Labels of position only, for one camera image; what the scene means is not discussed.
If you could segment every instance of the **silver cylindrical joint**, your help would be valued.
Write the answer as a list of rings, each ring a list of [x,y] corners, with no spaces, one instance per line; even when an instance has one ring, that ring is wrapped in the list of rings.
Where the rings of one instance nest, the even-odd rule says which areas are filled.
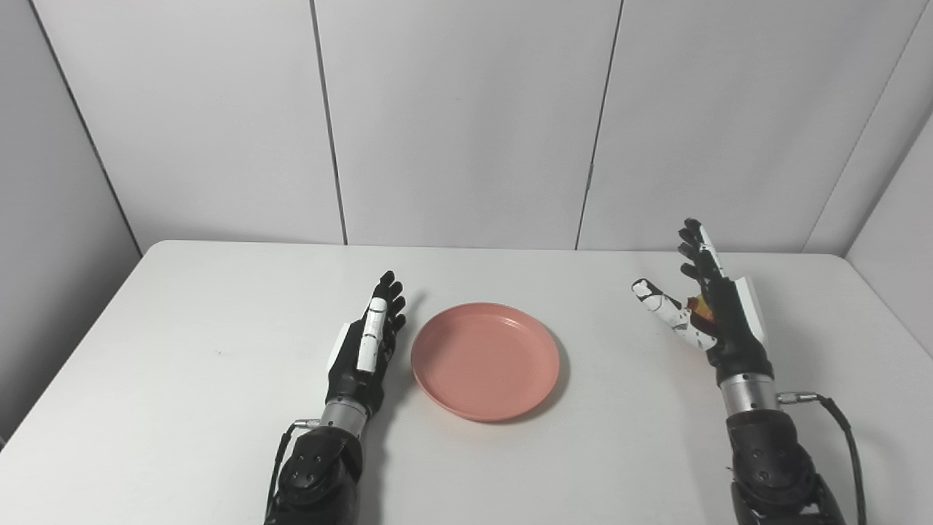
[[[366,408],[362,404],[338,397],[324,407],[320,426],[344,429],[359,438],[366,426],[366,419]]]
[[[774,380],[764,374],[736,374],[719,383],[719,389],[730,416],[749,410],[777,410]]]

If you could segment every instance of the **cable connector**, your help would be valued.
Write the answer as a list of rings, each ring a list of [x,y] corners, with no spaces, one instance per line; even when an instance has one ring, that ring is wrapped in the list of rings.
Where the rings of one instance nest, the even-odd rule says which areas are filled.
[[[819,401],[820,395],[816,392],[780,392],[777,394],[778,404],[797,404]]]
[[[302,430],[314,430],[317,427],[321,426],[320,419],[295,419],[295,422],[292,423],[295,425],[295,428]]]

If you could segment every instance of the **black robotic finger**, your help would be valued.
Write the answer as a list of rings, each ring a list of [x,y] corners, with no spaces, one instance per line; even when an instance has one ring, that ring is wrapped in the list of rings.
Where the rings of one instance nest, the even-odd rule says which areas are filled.
[[[697,271],[696,266],[694,266],[693,264],[689,264],[687,262],[684,262],[683,264],[681,264],[680,273],[687,277],[690,277],[693,280],[700,280],[700,272]]]
[[[392,304],[389,305],[389,319],[398,315],[398,312],[402,311],[402,308],[405,307],[405,298],[398,297]]]
[[[389,287],[389,297],[395,299],[402,293],[402,283],[401,281],[396,281],[392,283],[392,286]]]
[[[394,286],[392,283],[395,282],[395,280],[396,274],[392,270],[385,272],[383,276],[379,278],[379,284],[373,289],[372,296],[379,297],[385,301],[391,301],[394,297],[392,295],[392,286]]]
[[[697,241],[697,238],[687,228],[681,228],[679,232],[680,238],[684,240],[685,243],[697,247],[700,246],[700,242]]]
[[[694,218],[687,218],[684,220],[684,227],[684,229],[687,230],[694,239],[696,239],[696,243],[704,244],[709,242],[709,239],[706,239],[703,236],[703,225],[698,220]]]
[[[687,243],[680,243],[680,246],[677,247],[677,251],[680,252],[680,255],[690,259],[691,261],[696,260],[697,250],[693,246]]]

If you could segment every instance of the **panel seam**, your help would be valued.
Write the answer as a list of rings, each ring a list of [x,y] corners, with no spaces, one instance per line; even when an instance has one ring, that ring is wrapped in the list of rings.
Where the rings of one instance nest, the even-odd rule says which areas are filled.
[[[107,169],[104,167],[104,159],[101,158],[101,152],[97,149],[97,144],[94,143],[94,137],[91,135],[91,130],[88,128],[87,121],[84,119],[84,114],[81,113],[81,107],[77,103],[75,93],[71,89],[71,84],[68,83],[68,77],[65,76],[62,63],[58,58],[58,54],[55,52],[55,48],[52,47],[52,41],[49,38],[49,32],[46,31],[46,25],[42,22],[42,18],[39,17],[39,10],[35,6],[35,0],[29,0],[29,8],[33,11],[35,22],[39,25],[39,31],[42,32],[42,38],[46,41],[46,47],[49,48],[49,54],[52,55],[52,61],[55,63],[55,68],[58,69],[59,78],[62,79],[62,84],[64,84],[64,88],[68,92],[68,98],[71,100],[71,105],[74,107],[75,112],[77,113],[77,119],[81,123],[81,129],[84,130],[84,136],[87,137],[88,142],[91,144],[91,151],[94,153],[94,159],[97,161],[97,165],[101,168],[101,173],[104,174],[104,181],[107,184],[107,188],[110,190],[110,196],[113,197],[114,204],[117,205],[117,211],[119,212],[120,218],[123,220],[123,225],[126,226],[126,231],[128,234],[130,234],[132,245],[134,248],[136,248],[136,253],[139,255],[140,259],[142,259],[143,251],[139,248],[139,241],[136,239],[136,233],[132,230],[130,220],[127,218],[126,211],[123,209],[123,204],[120,202],[119,197],[117,196],[117,190],[114,188],[113,181],[110,179],[110,174],[107,173]]]
[[[324,121],[327,123],[327,142],[330,144],[330,163],[334,168],[334,189],[337,191],[337,211],[341,216],[341,235],[343,245],[347,246],[347,222],[343,215],[343,195],[341,193],[341,176],[337,170],[337,147],[334,145],[334,128],[330,120],[330,101],[327,97],[327,79],[324,76],[324,53],[321,52],[321,35],[317,25],[317,6],[314,0],[311,5],[311,26],[314,32],[314,50],[317,53],[317,73],[321,78],[321,98],[324,102]]]
[[[603,84],[603,98],[599,103],[599,116],[596,118],[596,133],[592,140],[592,153],[590,154],[590,167],[586,176],[586,188],[583,190],[583,204],[580,207],[580,219],[577,223],[577,239],[574,241],[574,250],[579,249],[580,233],[583,231],[583,215],[586,213],[587,197],[590,196],[592,184],[593,163],[596,160],[596,145],[599,144],[599,131],[603,126],[603,112],[606,110],[606,95],[609,92],[609,77],[612,75],[612,63],[616,57],[616,43],[619,41],[619,27],[622,23],[622,6],[625,0],[619,1],[619,14],[616,15],[616,32],[612,36],[612,47],[609,49],[609,65],[606,68],[606,82]]]
[[[858,132],[855,143],[852,145],[852,148],[849,150],[848,156],[845,158],[845,163],[842,164],[842,170],[839,172],[839,175],[836,177],[836,181],[832,185],[832,190],[829,191],[826,202],[823,203],[823,207],[820,208],[819,214],[816,216],[816,221],[814,222],[813,228],[810,230],[810,234],[807,235],[805,241],[803,241],[803,246],[801,246],[801,253],[807,248],[807,245],[810,244],[810,239],[813,237],[814,232],[816,231],[816,226],[819,225],[820,219],[823,218],[823,214],[826,212],[826,208],[829,205],[829,201],[832,199],[833,193],[836,192],[836,188],[839,186],[839,182],[842,180],[842,176],[845,174],[845,170],[848,169],[849,163],[852,161],[852,157],[856,153],[858,144],[862,140],[862,136],[865,134],[865,130],[868,129],[869,123],[871,122],[872,117],[874,117],[875,110],[878,109],[878,105],[881,103],[882,98],[884,98],[884,93],[887,91],[887,86],[891,82],[891,78],[894,77],[894,72],[898,70],[898,65],[900,65],[900,60],[904,57],[904,52],[907,50],[908,45],[913,39],[913,34],[917,31],[917,26],[920,25],[920,20],[924,18],[924,13],[926,13],[926,8],[929,7],[930,0],[926,0],[924,3],[924,8],[920,10],[920,14],[917,16],[917,20],[913,23],[913,28],[910,33],[907,35],[907,40],[904,42],[904,46],[900,49],[898,58],[894,61],[894,66],[891,68],[891,72],[888,74],[887,79],[884,81],[884,85],[881,88],[881,92],[878,93],[878,98],[875,99],[874,106],[871,107],[869,116],[865,119],[865,123],[862,125],[862,129]]]

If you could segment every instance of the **prosthetic hand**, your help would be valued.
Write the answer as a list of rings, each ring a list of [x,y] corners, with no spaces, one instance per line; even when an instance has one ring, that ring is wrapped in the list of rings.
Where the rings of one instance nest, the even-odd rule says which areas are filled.
[[[684,263],[680,270],[699,282],[702,295],[691,297],[682,305],[647,279],[635,281],[632,290],[677,334],[704,350],[707,360],[716,368],[717,384],[728,413],[726,428],[732,445],[734,476],[731,494],[738,522],[844,525],[832,492],[797,441],[794,422],[780,410],[751,283],[745,277],[733,281],[723,274],[716,250],[700,222],[687,219],[685,225],[680,230],[684,242],[678,251],[690,262]],[[812,393],[781,394],[781,403],[803,401],[831,403]],[[838,412],[835,404],[827,408]],[[860,485],[860,472],[857,475],[856,484]]]
[[[383,404],[383,378],[405,326],[402,283],[386,272],[369,307],[341,331],[340,351],[330,371],[320,419],[296,420],[283,434],[272,470],[266,525],[350,525],[356,515],[356,484],[363,473],[360,436]],[[278,473],[291,434],[291,457]]]

